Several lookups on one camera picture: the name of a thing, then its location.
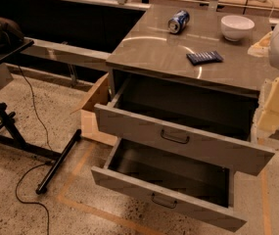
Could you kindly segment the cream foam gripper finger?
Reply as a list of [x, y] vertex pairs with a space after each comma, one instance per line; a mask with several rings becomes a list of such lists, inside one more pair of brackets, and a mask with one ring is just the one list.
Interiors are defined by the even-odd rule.
[[262, 84], [253, 123], [260, 132], [275, 132], [279, 128], [279, 76]]

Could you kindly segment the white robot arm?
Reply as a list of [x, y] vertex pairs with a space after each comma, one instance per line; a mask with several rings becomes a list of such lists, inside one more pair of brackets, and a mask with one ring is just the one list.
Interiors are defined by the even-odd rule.
[[[269, 64], [279, 70], [279, 23], [252, 45], [248, 54], [255, 57], [267, 57]], [[271, 85], [263, 84], [260, 96], [261, 104], [254, 119], [256, 128], [273, 134], [279, 128], [279, 76]]]

